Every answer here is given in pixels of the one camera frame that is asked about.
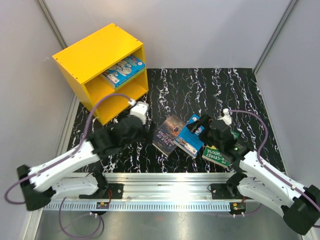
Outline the green Storey Treehouse book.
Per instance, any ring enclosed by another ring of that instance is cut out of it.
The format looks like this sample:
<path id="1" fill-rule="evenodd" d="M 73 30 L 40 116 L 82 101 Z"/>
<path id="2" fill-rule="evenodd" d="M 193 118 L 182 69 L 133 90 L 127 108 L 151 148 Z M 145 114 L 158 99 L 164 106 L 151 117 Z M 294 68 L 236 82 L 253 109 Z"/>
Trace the green Storey Treehouse book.
<path id="1" fill-rule="evenodd" d="M 226 156 L 220 150 L 225 150 L 227 147 L 232 146 L 236 140 L 238 140 L 240 134 L 236 131 L 231 130 L 230 134 L 227 134 L 224 138 L 220 140 L 213 140 L 210 143 L 205 144 L 205 149 L 202 154 L 202 158 L 213 162 L 223 168 L 228 168 L 232 164 L 230 157 Z"/>

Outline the dark Tale of Two Cities book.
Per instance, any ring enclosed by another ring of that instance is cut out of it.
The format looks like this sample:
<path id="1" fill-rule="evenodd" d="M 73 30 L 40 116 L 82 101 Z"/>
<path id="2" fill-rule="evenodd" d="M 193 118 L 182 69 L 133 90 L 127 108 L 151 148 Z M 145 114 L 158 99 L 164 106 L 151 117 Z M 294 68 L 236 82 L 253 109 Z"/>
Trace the dark Tale of Two Cities book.
<path id="1" fill-rule="evenodd" d="M 169 116 L 153 134 L 152 145 L 168 157 L 176 148 L 174 140 L 185 123 L 175 115 Z"/>

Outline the blue comic paperback book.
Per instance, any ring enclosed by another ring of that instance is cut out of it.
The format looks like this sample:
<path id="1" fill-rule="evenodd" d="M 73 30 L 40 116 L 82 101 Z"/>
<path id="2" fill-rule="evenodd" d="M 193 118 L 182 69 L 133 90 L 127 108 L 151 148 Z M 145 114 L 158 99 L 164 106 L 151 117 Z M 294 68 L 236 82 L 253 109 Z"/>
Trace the blue comic paperback book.
<path id="1" fill-rule="evenodd" d="M 144 68 L 145 63 L 131 54 L 102 72 L 101 77 L 113 89 L 117 89 Z"/>

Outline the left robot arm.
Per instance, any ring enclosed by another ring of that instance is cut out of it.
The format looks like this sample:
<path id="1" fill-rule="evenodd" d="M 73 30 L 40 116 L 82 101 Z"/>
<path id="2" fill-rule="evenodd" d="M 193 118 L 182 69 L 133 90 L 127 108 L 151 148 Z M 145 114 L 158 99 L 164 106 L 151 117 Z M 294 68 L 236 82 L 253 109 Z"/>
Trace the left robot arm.
<path id="1" fill-rule="evenodd" d="M 66 178 L 77 169 L 117 155 L 127 146 L 152 139 L 146 116 L 129 114 L 118 123 L 96 130 L 70 151 L 42 165 L 17 168 L 24 204 L 28 211 L 39 210 L 53 199 L 78 197 L 101 199 L 107 195 L 108 182 L 101 172 L 83 178 Z"/>

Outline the blue paperback with round badge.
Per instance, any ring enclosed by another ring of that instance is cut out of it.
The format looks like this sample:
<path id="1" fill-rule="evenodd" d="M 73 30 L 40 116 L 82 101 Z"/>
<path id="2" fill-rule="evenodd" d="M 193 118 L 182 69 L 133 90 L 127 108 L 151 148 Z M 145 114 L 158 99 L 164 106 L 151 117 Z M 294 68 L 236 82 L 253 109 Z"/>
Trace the blue paperback with round badge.
<path id="1" fill-rule="evenodd" d="M 192 117 L 187 121 L 186 125 L 182 128 L 181 132 L 175 138 L 173 143 L 180 149 L 185 151 L 192 158 L 195 158 L 204 145 L 204 143 L 199 139 L 199 134 L 204 130 L 203 126 L 200 126 L 195 133 L 191 133 L 187 125 L 193 124 L 195 121 L 199 120 L 200 117 L 193 114 Z"/>

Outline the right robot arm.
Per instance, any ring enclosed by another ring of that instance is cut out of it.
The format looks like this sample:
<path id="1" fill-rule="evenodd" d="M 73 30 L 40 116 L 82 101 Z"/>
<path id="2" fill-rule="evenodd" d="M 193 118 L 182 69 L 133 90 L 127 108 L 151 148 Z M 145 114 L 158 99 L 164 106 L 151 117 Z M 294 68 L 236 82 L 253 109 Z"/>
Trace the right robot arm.
<path id="1" fill-rule="evenodd" d="M 226 110 L 218 119 L 205 114 L 186 125 L 208 147 L 215 147 L 230 162 L 235 173 L 226 181 L 229 197 L 255 200 L 279 214 L 286 225 L 305 236 L 320 219 L 320 190 L 288 177 L 231 131 L 232 118 Z"/>

